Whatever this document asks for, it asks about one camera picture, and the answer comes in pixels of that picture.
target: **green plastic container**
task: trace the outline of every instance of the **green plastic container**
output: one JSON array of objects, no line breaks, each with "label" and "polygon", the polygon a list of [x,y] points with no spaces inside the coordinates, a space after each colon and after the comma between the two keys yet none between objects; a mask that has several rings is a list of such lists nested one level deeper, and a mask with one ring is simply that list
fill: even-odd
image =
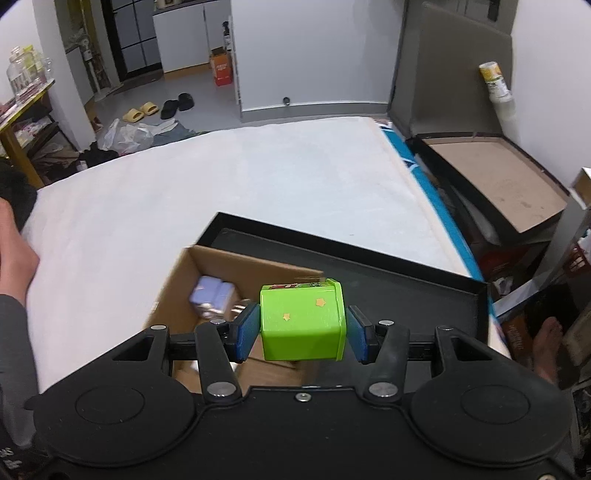
[{"label": "green plastic container", "polygon": [[265,360],[343,358],[347,326],[340,283],[268,285],[261,290]]}]

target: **yellow slipper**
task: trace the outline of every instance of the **yellow slipper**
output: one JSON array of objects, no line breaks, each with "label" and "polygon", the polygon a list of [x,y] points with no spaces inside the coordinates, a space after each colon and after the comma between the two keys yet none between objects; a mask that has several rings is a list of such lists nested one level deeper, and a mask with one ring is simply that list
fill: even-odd
[{"label": "yellow slipper", "polygon": [[123,120],[129,122],[130,124],[134,124],[140,121],[144,117],[144,114],[135,108],[132,108],[129,112],[127,112],[123,116]]},{"label": "yellow slipper", "polygon": [[156,105],[152,102],[145,103],[141,106],[140,110],[143,111],[146,115],[154,115],[158,110],[160,110]]}]

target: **bare foot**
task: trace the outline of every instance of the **bare foot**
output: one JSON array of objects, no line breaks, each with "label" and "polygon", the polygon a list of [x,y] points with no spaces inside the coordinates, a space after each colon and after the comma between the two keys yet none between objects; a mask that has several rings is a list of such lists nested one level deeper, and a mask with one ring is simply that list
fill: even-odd
[{"label": "bare foot", "polygon": [[0,199],[0,293],[24,306],[38,265],[39,257],[18,232],[12,207]]},{"label": "bare foot", "polygon": [[562,325],[556,317],[546,318],[534,338],[532,347],[534,372],[553,384],[558,383],[556,356],[561,343]]}]

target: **mattress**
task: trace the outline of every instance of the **mattress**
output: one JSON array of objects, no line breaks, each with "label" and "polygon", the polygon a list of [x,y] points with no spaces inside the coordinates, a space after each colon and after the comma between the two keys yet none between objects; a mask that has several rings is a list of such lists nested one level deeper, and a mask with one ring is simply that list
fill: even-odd
[{"label": "mattress", "polygon": [[[41,258],[27,298],[41,390],[144,327],[181,249],[217,212],[478,278],[400,144],[368,118],[239,128],[41,189],[23,231]],[[489,338],[506,353],[492,318]]]}]

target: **person's leg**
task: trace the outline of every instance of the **person's leg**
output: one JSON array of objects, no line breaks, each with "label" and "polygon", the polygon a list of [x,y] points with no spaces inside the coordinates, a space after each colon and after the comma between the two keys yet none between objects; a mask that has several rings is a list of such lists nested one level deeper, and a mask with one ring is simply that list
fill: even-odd
[{"label": "person's leg", "polygon": [[33,413],[24,403],[38,393],[25,310],[38,263],[18,233],[10,204],[0,199],[0,414],[20,446],[29,445],[34,433]]},{"label": "person's leg", "polygon": [[561,343],[562,325],[556,317],[546,318],[534,338],[534,372],[553,384],[558,384],[556,356]]}]

